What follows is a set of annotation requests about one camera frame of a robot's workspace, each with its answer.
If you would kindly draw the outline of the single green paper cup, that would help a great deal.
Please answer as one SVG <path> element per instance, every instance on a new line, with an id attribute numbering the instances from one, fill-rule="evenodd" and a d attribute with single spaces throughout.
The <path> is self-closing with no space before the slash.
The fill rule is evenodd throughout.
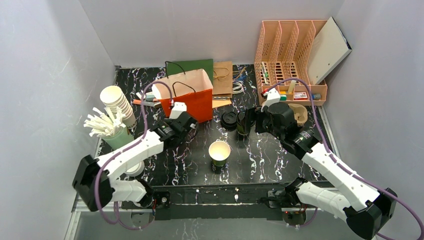
<path id="1" fill-rule="evenodd" d="M 236 130 L 239 135 L 247 136 L 250 134 L 252 126 L 251 117 L 248 110 L 240 111 L 236 116 Z"/>

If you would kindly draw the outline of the orange paper bag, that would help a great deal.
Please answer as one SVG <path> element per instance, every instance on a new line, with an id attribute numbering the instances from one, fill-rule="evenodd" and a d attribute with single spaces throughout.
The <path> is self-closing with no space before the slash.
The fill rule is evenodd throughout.
<path id="1" fill-rule="evenodd" d="M 171 99 L 182 102 L 187 112 L 199 123 L 213 118 L 213 85 L 204 69 L 181 72 L 159 79 L 151 89 L 162 105 L 166 117 L 171 114 Z"/>

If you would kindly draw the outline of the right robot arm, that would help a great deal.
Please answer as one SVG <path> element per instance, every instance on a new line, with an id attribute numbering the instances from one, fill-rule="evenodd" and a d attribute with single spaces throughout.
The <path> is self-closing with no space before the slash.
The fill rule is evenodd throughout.
<path id="1" fill-rule="evenodd" d="M 282 204 L 312 205 L 347 223 L 359 237 L 371 240 L 394 213 L 390 188 L 377 190 L 354 177 L 353 170 L 326 149 L 312 129 L 297 124 L 294 111 L 283 102 L 250 108 L 245 113 L 246 127 L 255 126 L 258 134 L 268 133 L 282 147 L 323 175 L 339 193 L 318 187 L 298 177 L 284 190 L 276 190 L 268 200 Z"/>

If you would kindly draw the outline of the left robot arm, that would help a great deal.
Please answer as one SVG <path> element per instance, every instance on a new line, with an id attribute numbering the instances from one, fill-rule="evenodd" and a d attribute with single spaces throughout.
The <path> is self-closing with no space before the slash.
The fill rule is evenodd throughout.
<path id="1" fill-rule="evenodd" d="M 186 140 L 198 122 L 186 111 L 177 118 L 159 121 L 125 146 L 93 158 L 83 157 L 78 165 L 72 187 L 91 212 L 96 212 L 111 202 L 134 202 L 148 207 L 154 201 L 153 188 L 142 179 L 121 180 L 122 174 L 145 159 L 175 148 Z"/>

